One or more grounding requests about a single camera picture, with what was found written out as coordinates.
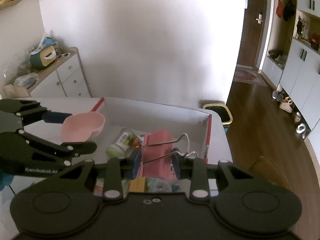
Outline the blue gloved left hand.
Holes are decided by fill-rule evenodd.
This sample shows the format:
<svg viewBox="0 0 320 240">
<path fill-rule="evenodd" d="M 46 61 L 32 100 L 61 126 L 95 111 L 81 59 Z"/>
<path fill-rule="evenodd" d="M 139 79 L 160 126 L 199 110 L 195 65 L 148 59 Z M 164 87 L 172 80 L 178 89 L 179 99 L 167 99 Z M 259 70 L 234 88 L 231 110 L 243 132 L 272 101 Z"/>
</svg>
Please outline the blue gloved left hand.
<svg viewBox="0 0 320 240">
<path fill-rule="evenodd" d="M 0 173 L 0 191 L 3 191 L 5 187 L 8 187 L 14 195 L 16 195 L 15 191 L 11 187 L 14 176 L 10 174 L 6 174 L 1 171 Z"/>
</svg>

